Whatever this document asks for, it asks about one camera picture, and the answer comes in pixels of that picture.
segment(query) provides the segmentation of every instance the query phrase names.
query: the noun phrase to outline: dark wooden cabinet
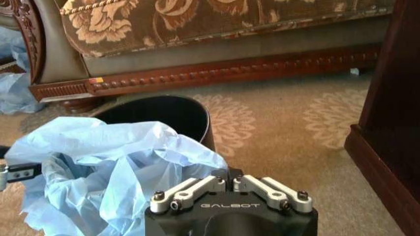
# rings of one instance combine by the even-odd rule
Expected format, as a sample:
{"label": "dark wooden cabinet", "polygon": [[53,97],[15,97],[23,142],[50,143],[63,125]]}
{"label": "dark wooden cabinet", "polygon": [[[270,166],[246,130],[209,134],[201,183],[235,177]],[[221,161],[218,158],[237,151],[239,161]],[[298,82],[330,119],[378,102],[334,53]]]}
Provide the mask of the dark wooden cabinet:
{"label": "dark wooden cabinet", "polygon": [[395,1],[359,121],[351,125],[345,149],[403,233],[418,236],[418,0]]}

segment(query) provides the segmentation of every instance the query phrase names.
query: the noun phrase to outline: sofa leg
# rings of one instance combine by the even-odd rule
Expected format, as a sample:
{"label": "sofa leg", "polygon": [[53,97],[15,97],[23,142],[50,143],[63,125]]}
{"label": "sofa leg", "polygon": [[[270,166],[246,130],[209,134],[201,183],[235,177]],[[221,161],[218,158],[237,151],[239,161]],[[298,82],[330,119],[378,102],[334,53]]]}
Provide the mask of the sofa leg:
{"label": "sofa leg", "polygon": [[59,105],[65,108],[65,111],[70,114],[77,114],[90,111],[93,108],[102,104],[103,99],[101,97],[79,98],[73,100],[61,101]]}

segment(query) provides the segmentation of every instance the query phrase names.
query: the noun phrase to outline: metal clamp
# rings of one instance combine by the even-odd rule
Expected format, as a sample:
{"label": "metal clamp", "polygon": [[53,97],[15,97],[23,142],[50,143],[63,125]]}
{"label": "metal clamp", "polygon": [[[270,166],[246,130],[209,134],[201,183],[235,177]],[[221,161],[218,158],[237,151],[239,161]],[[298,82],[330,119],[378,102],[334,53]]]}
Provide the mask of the metal clamp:
{"label": "metal clamp", "polygon": [[245,175],[233,179],[233,191],[254,192],[273,209],[285,210],[290,208],[286,195],[266,186],[253,176]]}
{"label": "metal clamp", "polygon": [[39,163],[26,163],[6,166],[0,165],[0,191],[6,188],[6,183],[18,182],[34,178],[41,174]]}
{"label": "metal clamp", "polygon": [[177,191],[187,188],[198,181],[197,178],[189,178],[165,192],[157,191],[150,199],[150,211],[153,213],[163,213],[169,209],[169,204]]}
{"label": "metal clamp", "polygon": [[307,193],[305,191],[294,191],[290,188],[287,188],[285,185],[282,185],[279,182],[273,180],[270,177],[263,177],[261,179],[261,182],[263,182],[269,187],[273,189],[281,191],[287,196],[289,203],[291,205],[291,208],[302,213],[309,213],[311,211],[311,198],[307,196]]}
{"label": "metal clamp", "polygon": [[219,177],[207,176],[187,189],[178,191],[174,194],[170,202],[170,208],[174,211],[187,209],[193,206],[194,200],[202,196],[206,192],[223,192],[225,181]]}

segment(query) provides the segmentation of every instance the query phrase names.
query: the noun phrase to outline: carpet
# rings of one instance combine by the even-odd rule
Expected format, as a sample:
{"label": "carpet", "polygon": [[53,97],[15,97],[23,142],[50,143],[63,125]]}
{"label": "carpet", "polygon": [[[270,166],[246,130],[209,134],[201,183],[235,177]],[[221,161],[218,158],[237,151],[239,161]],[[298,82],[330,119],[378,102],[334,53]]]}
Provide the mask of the carpet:
{"label": "carpet", "polygon": [[[207,108],[217,152],[227,164],[305,190],[318,211],[319,236],[398,236],[398,229],[342,144],[357,122],[370,74],[293,77],[165,91],[190,96]],[[90,116],[115,104],[158,93],[110,99]],[[10,145],[57,116],[57,105],[35,114],[0,116],[0,145]],[[21,184],[0,193],[0,232],[42,235],[18,215]]]}

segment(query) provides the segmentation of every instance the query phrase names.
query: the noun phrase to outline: blue plastic bag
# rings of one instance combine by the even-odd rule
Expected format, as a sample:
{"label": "blue plastic bag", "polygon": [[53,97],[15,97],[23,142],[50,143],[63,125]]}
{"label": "blue plastic bag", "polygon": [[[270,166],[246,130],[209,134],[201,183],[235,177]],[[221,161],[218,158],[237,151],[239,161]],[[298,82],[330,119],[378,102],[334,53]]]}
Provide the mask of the blue plastic bag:
{"label": "blue plastic bag", "polygon": [[143,235],[155,190],[226,169],[223,159],[159,122],[61,117],[15,141],[7,164],[41,162],[23,181],[25,222],[46,235]]}
{"label": "blue plastic bag", "polygon": [[33,113],[43,107],[43,104],[35,101],[27,89],[30,68],[25,43],[18,32],[7,29],[0,29],[0,32],[3,33],[0,36],[0,59],[13,57],[18,67],[26,71],[22,74],[0,74],[0,114]]}

